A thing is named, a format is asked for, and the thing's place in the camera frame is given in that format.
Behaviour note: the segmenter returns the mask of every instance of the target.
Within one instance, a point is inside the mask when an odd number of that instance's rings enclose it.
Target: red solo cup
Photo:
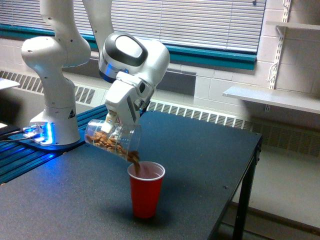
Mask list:
[[[133,164],[127,169],[130,175],[133,215],[148,219],[156,214],[166,171],[163,166],[152,161],[141,161],[139,164],[140,171],[137,173]]]

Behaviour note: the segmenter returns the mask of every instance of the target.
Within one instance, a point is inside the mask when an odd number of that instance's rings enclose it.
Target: table leg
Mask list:
[[[240,198],[238,203],[238,208],[236,212],[236,219],[233,230],[233,240],[242,240],[245,223],[246,223],[246,215],[249,207],[250,194],[252,189],[252,184],[254,180],[256,164],[258,161],[258,149],[256,150],[249,169],[247,170],[241,186]]]

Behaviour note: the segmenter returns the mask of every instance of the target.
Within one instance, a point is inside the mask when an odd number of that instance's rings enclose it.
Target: cable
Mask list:
[[[4,142],[16,142],[16,141],[22,141],[22,140],[27,140],[27,139],[34,139],[34,136],[31,137],[24,137],[24,138],[18,138],[18,139],[8,139],[8,140],[1,140],[0,143]]]
[[[12,131],[12,132],[9,132],[9,133],[6,133],[6,134],[3,134],[3,135],[0,135],[0,139],[3,139],[5,137],[9,137],[11,135],[15,135],[15,134],[22,134],[23,131],[22,130],[18,130],[18,131]]]

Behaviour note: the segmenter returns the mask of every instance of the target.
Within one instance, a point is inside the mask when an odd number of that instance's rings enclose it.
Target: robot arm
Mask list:
[[[137,125],[170,62],[167,48],[155,40],[114,32],[112,0],[82,0],[99,50],[99,72],[112,83],[106,94],[106,122]]]
[[[39,75],[44,89],[44,111],[31,119],[30,125],[46,126],[46,130],[33,140],[44,146],[68,145],[78,141],[80,135],[75,85],[64,77],[62,68],[86,63],[91,49],[77,30],[73,0],[40,0],[40,13],[53,27],[55,36],[28,39],[21,49],[23,60]]]

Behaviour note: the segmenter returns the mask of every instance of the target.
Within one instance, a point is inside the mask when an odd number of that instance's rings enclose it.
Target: cup rim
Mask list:
[[[133,166],[134,164],[130,164],[127,168],[127,173],[129,174],[130,177],[134,178],[134,179],[137,179],[139,181],[145,181],[145,182],[151,182],[151,181],[156,181],[156,180],[159,180],[161,178],[164,177],[165,173],[166,173],[166,169],[164,168],[164,166],[162,166],[161,164],[157,163],[157,162],[154,162],[154,161],[140,161],[140,163],[153,163],[153,164],[156,164],[158,167],[160,167],[162,170],[163,170],[163,173],[160,175],[160,176],[157,176],[155,178],[141,178],[141,177],[137,177],[137,176],[133,176],[130,172],[129,172],[129,168],[131,166]]]

